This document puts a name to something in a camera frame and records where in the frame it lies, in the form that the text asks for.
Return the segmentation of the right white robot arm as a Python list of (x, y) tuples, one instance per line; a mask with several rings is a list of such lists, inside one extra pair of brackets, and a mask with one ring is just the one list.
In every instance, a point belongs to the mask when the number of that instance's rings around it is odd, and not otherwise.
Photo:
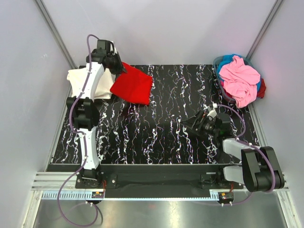
[(233, 182), (244, 185), (249, 192), (284, 188), (284, 175), (274, 149), (235, 139), (228, 114), (200, 111), (182, 124), (197, 136), (212, 135), (224, 153), (240, 160), (241, 164), (225, 166), (215, 177), (220, 188), (227, 188)]

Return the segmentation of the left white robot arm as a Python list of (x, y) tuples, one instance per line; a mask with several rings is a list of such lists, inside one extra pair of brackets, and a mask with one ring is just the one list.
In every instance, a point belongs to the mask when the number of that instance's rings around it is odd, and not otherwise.
[(114, 42), (99, 39), (96, 49), (88, 48), (88, 51), (84, 83), (77, 88), (73, 97), (67, 98), (66, 105), (69, 109), (70, 128), (80, 139), (82, 161), (76, 172), (77, 177), (81, 182), (86, 181), (90, 187), (98, 188), (103, 177), (96, 149), (96, 129), (100, 114), (94, 104), (95, 91), (106, 70), (112, 80), (126, 70)]

